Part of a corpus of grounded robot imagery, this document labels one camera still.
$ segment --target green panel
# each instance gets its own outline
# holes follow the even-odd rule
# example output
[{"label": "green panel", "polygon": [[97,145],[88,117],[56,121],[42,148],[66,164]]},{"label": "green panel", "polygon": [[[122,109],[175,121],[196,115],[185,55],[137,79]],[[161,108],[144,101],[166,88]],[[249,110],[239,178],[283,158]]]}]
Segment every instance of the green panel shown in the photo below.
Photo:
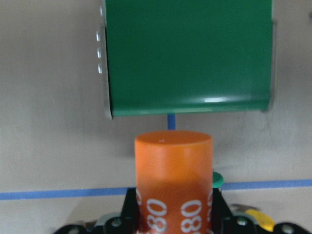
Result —
[{"label": "green panel", "polygon": [[272,0],[106,0],[114,116],[265,110]]}]

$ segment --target metal part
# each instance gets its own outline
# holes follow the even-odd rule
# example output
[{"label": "metal part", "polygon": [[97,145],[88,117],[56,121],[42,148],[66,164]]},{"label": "metal part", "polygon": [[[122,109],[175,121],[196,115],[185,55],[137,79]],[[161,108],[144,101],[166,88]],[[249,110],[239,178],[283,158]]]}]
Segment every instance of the metal part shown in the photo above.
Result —
[{"label": "metal part", "polygon": [[285,234],[293,234],[294,233],[294,229],[292,228],[292,226],[290,226],[288,224],[283,224],[282,225],[282,231]]},{"label": "metal part", "polygon": [[97,57],[100,59],[102,57],[101,48],[97,49]]},{"label": "metal part", "polygon": [[112,223],[111,223],[111,225],[113,226],[113,227],[119,227],[120,225],[122,224],[122,221],[121,221],[121,219],[120,218],[114,218],[113,219],[113,221],[112,221]]},{"label": "metal part", "polygon": [[97,33],[96,33],[96,38],[97,38],[98,42],[101,41],[101,36],[100,36],[100,32],[99,31],[97,31]]},{"label": "metal part", "polygon": [[68,232],[68,234],[79,234],[79,229],[77,227],[73,228]]},{"label": "metal part", "polygon": [[240,226],[246,226],[247,225],[247,219],[243,218],[243,217],[238,217],[237,218],[237,224]]},{"label": "metal part", "polygon": [[101,66],[101,64],[98,64],[98,65],[97,65],[97,71],[98,71],[99,74],[102,74],[103,71],[102,71],[102,66]]},{"label": "metal part", "polygon": [[111,218],[113,218],[113,217],[118,217],[118,216],[120,216],[120,213],[117,213],[117,212],[112,212],[112,213],[105,214],[105,215],[101,216],[101,217],[97,220],[97,222],[95,223],[94,226],[95,226],[95,227],[96,227],[96,226],[104,226],[105,223],[106,223],[109,219],[111,219]]},{"label": "metal part", "polygon": [[103,80],[103,90],[104,90],[104,114],[107,118],[113,119],[112,108],[111,108],[111,98],[110,98],[110,85],[109,85],[109,72],[108,72],[108,59],[106,50],[106,34],[105,27],[100,27],[101,42],[101,60],[102,60],[102,80]]},{"label": "metal part", "polygon": [[277,82],[277,21],[272,21],[272,58],[271,58],[271,93],[270,102],[267,110],[262,111],[264,113],[270,111],[273,108],[276,94],[276,82]]},{"label": "metal part", "polygon": [[258,221],[251,215],[249,214],[246,214],[244,212],[233,212],[233,215],[234,216],[240,216],[240,217],[245,217],[245,218],[248,218],[250,219],[255,225],[259,225]]}]

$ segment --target orange cylinder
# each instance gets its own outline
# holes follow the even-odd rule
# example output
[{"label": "orange cylinder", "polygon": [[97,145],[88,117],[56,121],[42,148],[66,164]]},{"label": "orange cylinder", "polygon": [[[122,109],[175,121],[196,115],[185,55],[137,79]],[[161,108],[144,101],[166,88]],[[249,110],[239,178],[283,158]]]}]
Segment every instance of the orange cylinder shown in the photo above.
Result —
[{"label": "orange cylinder", "polygon": [[139,233],[211,233],[213,140],[158,131],[135,140]]}]

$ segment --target yellow object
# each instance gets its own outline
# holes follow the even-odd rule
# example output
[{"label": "yellow object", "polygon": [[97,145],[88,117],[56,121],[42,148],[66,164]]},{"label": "yellow object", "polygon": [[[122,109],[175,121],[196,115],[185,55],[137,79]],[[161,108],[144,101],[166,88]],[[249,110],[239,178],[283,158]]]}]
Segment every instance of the yellow object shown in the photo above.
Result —
[{"label": "yellow object", "polygon": [[268,232],[273,232],[275,222],[271,217],[269,217],[268,215],[260,211],[253,210],[253,209],[247,210],[245,213],[254,217],[259,223],[259,226],[261,228],[263,228],[264,230]]}]

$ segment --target white number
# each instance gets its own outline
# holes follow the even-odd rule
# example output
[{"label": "white number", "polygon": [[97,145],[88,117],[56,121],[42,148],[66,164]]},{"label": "white number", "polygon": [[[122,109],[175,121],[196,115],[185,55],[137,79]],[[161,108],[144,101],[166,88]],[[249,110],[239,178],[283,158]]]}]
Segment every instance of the white number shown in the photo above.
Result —
[{"label": "white number", "polygon": [[151,229],[155,228],[160,233],[164,232],[167,229],[167,222],[164,218],[161,217],[155,218],[152,215],[147,216],[147,225]]},{"label": "white number", "polygon": [[181,223],[181,230],[184,233],[189,233],[190,231],[196,232],[201,228],[201,217],[195,216],[192,219],[187,218],[182,221]]},{"label": "white number", "polygon": [[211,210],[212,210],[212,205],[213,205],[213,190],[211,189],[209,196],[208,196],[208,212],[207,212],[207,221],[211,221]]},{"label": "white number", "polygon": [[[161,211],[156,211],[154,209],[151,208],[151,205],[157,205],[161,207]],[[155,216],[164,216],[167,213],[167,206],[165,203],[163,203],[162,201],[156,200],[156,199],[149,199],[147,201],[147,209],[148,211],[155,215]]]},{"label": "white number", "polygon": [[209,193],[209,196],[208,196],[208,206],[212,206],[213,204],[213,190],[211,189],[210,193]]},{"label": "white number", "polygon": [[142,205],[142,196],[141,196],[141,194],[140,194],[138,189],[136,189],[136,200],[137,200],[137,204],[139,206]]},{"label": "white number", "polygon": [[[197,208],[197,210],[195,210],[193,212],[187,212],[186,208],[188,208],[189,206],[198,206],[198,208]],[[196,216],[200,213],[200,211],[201,211],[200,200],[192,200],[192,201],[185,202],[181,207],[181,213],[183,214],[184,217]]]}]

